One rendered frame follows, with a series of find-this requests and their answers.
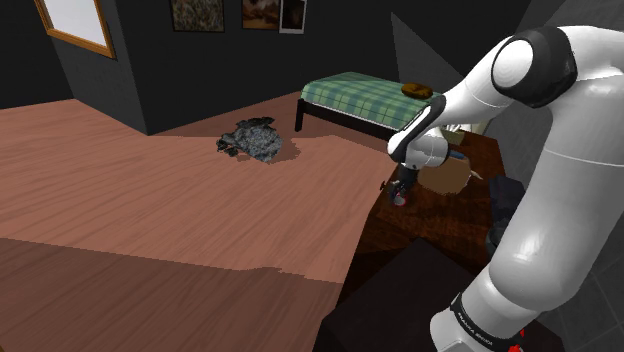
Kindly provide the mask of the open brown cardboard box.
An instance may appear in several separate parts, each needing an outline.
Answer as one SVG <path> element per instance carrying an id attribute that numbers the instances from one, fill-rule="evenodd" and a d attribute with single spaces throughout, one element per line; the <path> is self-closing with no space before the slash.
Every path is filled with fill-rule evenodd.
<path id="1" fill-rule="evenodd" d="M 483 177 L 472 169 L 470 159 L 462 153 L 451 151 L 449 157 L 437 167 L 423 167 L 417 177 L 425 189 L 440 195 L 460 193 L 472 178 Z"/>

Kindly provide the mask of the dark brown wooden table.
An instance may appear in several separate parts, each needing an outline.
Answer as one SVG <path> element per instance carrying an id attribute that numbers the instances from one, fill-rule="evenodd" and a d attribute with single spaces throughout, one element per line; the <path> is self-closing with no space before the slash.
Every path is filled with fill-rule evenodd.
<path id="1" fill-rule="evenodd" d="M 402 207 L 391 204 L 388 191 L 382 190 L 365 222 L 339 302 L 417 238 L 426 239 L 474 275 L 487 264 L 488 230 L 506 227 L 510 221 L 492 221 L 488 181 L 505 176 L 499 145 L 493 138 L 468 132 L 459 146 L 451 148 L 467 156 L 483 179 L 472 178 L 453 195 L 440 195 L 416 184 Z"/>

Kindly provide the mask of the pale tan box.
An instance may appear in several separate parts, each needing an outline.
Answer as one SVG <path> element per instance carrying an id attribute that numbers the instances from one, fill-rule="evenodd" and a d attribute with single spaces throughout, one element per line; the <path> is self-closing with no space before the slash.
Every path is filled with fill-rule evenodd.
<path id="1" fill-rule="evenodd" d="M 468 132 L 481 134 L 483 128 L 481 124 L 462 124 L 443 125 L 440 130 L 449 144 L 459 146 Z"/>

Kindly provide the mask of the brown cushion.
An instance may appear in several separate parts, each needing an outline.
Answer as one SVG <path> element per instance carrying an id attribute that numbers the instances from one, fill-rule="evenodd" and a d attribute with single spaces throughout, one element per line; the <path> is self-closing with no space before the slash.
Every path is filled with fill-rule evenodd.
<path id="1" fill-rule="evenodd" d="M 410 98 L 418 100 L 427 100 L 433 96 L 433 89 L 427 85 L 409 82 L 401 87 L 401 92 Z"/>

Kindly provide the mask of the bed with green plaid cover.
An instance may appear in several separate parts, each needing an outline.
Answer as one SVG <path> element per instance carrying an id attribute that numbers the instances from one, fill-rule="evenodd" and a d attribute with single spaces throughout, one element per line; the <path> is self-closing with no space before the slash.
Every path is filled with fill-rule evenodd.
<path id="1" fill-rule="evenodd" d="M 401 83 L 344 72 L 307 83 L 297 101 L 294 129 L 303 128 L 306 114 L 389 140 L 429 102 L 402 92 Z"/>

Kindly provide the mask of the dark blue-black bag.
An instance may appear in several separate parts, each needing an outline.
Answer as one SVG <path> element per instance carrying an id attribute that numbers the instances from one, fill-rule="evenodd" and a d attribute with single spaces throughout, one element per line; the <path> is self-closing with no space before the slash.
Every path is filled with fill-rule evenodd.
<path id="1" fill-rule="evenodd" d="M 488 184 L 492 221 L 511 219 L 525 195 L 523 184 L 503 175 L 490 178 Z"/>

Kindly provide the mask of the black round object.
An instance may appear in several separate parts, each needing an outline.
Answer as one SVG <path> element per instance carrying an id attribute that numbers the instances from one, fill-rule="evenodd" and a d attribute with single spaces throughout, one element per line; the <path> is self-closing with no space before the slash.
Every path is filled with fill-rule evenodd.
<path id="1" fill-rule="evenodd" d="M 500 245 L 505 230 L 505 227 L 498 226 L 492 226 L 488 230 L 485 238 L 485 248 L 489 260 L 493 258 L 498 246 Z"/>

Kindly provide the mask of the dark robot stand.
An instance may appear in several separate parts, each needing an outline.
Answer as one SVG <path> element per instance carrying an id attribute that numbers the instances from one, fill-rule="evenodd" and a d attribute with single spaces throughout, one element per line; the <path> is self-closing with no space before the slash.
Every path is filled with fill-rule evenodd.
<path id="1" fill-rule="evenodd" d="M 430 320 L 473 279 L 417 239 L 322 320 L 312 352 L 437 352 Z"/>

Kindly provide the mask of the grey crumpled cloth pile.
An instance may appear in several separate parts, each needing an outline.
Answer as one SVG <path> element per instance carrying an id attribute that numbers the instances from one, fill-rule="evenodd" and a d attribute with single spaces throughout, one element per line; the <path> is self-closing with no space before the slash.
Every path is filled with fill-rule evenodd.
<path id="1" fill-rule="evenodd" d="M 264 116 L 237 122 L 233 132 L 224 133 L 216 141 L 217 150 L 230 157 L 242 151 L 256 160 L 268 163 L 279 153 L 283 144 L 283 139 L 271 126 L 274 121 L 274 118 Z"/>

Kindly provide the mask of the dark picture with white frame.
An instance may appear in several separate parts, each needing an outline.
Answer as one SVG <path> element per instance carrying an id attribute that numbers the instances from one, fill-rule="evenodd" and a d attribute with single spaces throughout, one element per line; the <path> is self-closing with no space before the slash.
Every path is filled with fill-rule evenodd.
<path id="1" fill-rule="evenodd" d="M 303 34 L 307 0 L 281 0 L 280 34 Z"/>

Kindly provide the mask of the brown orange wall picture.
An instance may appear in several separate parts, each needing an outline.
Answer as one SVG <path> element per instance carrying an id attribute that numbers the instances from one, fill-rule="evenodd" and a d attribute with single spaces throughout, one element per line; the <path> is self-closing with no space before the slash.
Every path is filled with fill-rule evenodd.
<path id="1" fill-rule="evenodd" d="M 242 0 L 242 28 L 277 30 L 281 0 Z"/>

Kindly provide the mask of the mottled green wall picture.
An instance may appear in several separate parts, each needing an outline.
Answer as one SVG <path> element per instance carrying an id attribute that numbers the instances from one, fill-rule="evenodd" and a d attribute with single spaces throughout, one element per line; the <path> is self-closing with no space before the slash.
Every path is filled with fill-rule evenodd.
<path id="1" fill-rule="evenodd" d="M 224 0 L 170 0 L 173 27 L 185 32 L 223 32 Z"/>

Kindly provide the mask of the window with wooden frame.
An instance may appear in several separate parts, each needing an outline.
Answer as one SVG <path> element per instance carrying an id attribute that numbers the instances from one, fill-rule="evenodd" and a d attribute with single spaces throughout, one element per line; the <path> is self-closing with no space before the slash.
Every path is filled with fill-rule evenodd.
<path id="1" fill-rule="evenodd" d="M 34 0 L 46 34 L 105 57 L 116 57 L 100 0 Z"/>

